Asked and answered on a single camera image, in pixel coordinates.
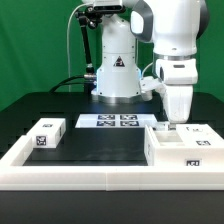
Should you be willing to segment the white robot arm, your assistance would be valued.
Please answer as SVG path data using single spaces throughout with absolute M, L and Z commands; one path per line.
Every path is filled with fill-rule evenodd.
M 96 101 L 149 101 L 160 94 L 171 124 L 188 120 L 198 81 L 196 40 L 209 22 L 206 0 L 82 0 L 102 24 Z

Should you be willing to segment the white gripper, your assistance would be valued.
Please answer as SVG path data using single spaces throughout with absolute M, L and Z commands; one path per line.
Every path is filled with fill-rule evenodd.
M 193 85 L 198 81 L 196 60 L 157 59 L 155 72 L 162 84 L 157 91 L 167 115 L 168 130 L 174 130 L 174 123 L 185 123 L 189 118 Z

